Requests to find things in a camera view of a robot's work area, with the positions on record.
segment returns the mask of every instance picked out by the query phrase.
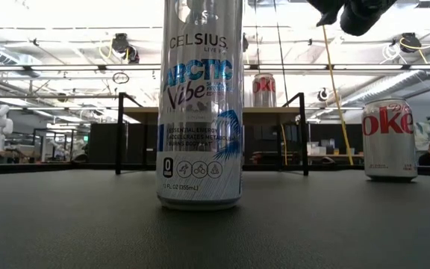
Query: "nutrition icon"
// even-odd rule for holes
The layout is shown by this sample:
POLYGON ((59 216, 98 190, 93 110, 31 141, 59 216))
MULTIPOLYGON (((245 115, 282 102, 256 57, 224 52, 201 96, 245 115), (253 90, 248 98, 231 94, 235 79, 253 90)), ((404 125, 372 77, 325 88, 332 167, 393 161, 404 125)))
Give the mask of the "nutrition icon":
POLYGON ((222 169, 222 165, 218 161, 212 161, 208 164, 208 176, 218 179, 222 175, 222 169))
POLYGON ((193 164, 192 174, 197 178, 201 179, 207 175, 207 164, 203 161, 197 161, 193 164))
POLYGON ((187 178, 192 174, 192 164, 188 161, 181 161, 177 165, 177 174, 181 178, 187 178))

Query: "black table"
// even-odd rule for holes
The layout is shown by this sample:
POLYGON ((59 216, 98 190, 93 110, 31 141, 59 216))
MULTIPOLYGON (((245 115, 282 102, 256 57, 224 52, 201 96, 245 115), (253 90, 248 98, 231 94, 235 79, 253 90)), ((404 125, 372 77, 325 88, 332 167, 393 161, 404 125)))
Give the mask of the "black table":
POLYGON ((0 268, 430 268, 430 177, 244 180, 238 207, 180 212, 153 172, 0 175, 0 268))

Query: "can lid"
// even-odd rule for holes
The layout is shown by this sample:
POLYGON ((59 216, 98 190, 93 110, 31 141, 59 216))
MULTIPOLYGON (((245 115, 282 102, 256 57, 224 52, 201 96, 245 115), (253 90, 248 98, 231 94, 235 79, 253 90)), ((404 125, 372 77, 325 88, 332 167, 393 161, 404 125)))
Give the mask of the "can lid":
POLYGON ((374 102, 389 101, 389 100, 401 100, 401 101, 406 102, 406 99, 404 99, 404 98, 401 98, 401 97, 394 97, 394 98, 383 98, 383 99, 377 99, 377 100, 374 100, 374 101, 367 102, 367 103, 366 103, 366 104, 364 104, 364 105, 373 104, 374 102))
POLYGON ((270 74, 270 73, 258 73, 258 74, 255 75, 255 77, 259 77, 259 76, 262 76, 262 75, 269 75, 269 76, 273 77, 273 74, 270 74))

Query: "ceiling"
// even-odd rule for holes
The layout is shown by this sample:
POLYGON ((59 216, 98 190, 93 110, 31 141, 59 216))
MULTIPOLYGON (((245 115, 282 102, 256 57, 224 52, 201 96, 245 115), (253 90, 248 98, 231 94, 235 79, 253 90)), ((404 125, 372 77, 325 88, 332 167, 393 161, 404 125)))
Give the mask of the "ceiling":
MULTIPOLYGON (((110 58, 104 55, 108 55, 113 36, 126 33, 139 52, 141 64, 160 64, 163 3, 162 0, 0 0, 0 46, 9 52, 30 55, 41 64, 125 64, 114 55, 110 58)), ((331 62, 398 64, 402 59, 407 63, 419 61, 418 53, 401 52, 401 57, 393 60, 383 55, 383 49, 393 38, 398 40, 405 32, 414 32, 423 46, 430 46, 430 8, 416 8, 418 5, 418 1, 400 1, 362 37, 344 34, 339 23, 328 26, 331 62)), ((278 4, 276 8, 267 4, 258 7, 256 12, 246 5, 243 31, 249 48, 243 56, 245 64, 326 64, 323 30, 315 27, 319 19, 318 11, 303 1, 278 4)), ((423 52, 429 55, 430 48, 423 52)), ((130 78, 127 84, 114 83, 114 73, 42 72, 32 81, 32 87, 40 88, 40 94, 75 95, 108 95, 117 89, 134 96, 144 106, 158 106, 159 69, 127 72, 130 78)), ((253 75, 246 74, 247 93, 251 92, 253 75)), ((336 88, 343 92, 361 88, 380 75, 336 74, 334 80, 336 88)), ((30 77, 14 72, 0 73, 0 80, 23 89, 30 87, 30 77)), ((304 92, 308 106, 320 106, 317 92, 323 88, 332 89, 331 79, 326 74, 286 72, 275 75, 275 80, 278 105, 304 92)), ((76 106, 116 106, 112 99, 70 102, 76 106)))

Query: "celsius can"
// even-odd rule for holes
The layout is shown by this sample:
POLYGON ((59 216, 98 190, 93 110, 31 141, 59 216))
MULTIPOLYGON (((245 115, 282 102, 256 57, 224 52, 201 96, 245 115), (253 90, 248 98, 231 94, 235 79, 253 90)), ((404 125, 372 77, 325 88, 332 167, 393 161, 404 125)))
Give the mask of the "celsius can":
POLYGON ((255 107, 276 107, 276 85, 272 74, 262 73, 253 79, 253 102, 255 107))
POLYGON ((158 198, 217 210, 242 194, 243 0, 166 0, 158 198))
POLYGON ((400 181, 417 177, 414 120, 404 99, 367 103, 362 123, 367 176, 400 181))

